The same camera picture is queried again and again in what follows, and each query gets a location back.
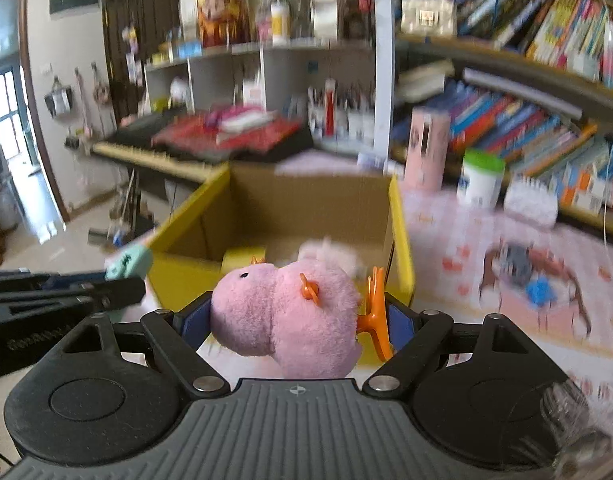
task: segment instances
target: silver screw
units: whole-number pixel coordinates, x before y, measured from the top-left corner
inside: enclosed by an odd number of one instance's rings
[[[400,386],[400,381],[391,375],[376,375],[368,380],[368,385],[376,392],[392,392]]]
[[[199,392],[216,392],[224,386],[224,381],[212,375],[198,377],[193,381],[193,387]]]

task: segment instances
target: doorway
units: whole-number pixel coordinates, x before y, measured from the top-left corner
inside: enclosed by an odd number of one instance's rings
[[[42,241],[69,217],[40,129],[26,20],[27,0],[0,0],[0,193],[8,189],[5,202],[20,213],[16,224]]]

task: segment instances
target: pink cylinder container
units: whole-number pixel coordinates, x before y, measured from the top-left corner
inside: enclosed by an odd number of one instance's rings
[[[444,178],[451,117],[444,112],[415,108],[404,171],[404,186],[439,191]]]

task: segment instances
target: white handbag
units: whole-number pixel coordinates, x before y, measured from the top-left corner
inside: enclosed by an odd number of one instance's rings
[[[455,4],[452,0],[402,0],[401,31],[423,36],[455,36]]]

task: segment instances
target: gray ribbed plate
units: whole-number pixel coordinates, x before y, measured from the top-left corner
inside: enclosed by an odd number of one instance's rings
[[[139,456],[87,468],[26,458],[6,479],[510,480],[547,473],[463,464],[429,444],[403,404],[363,396],[350,380],[243,380],[228,397],[191,404],[179,426]]]

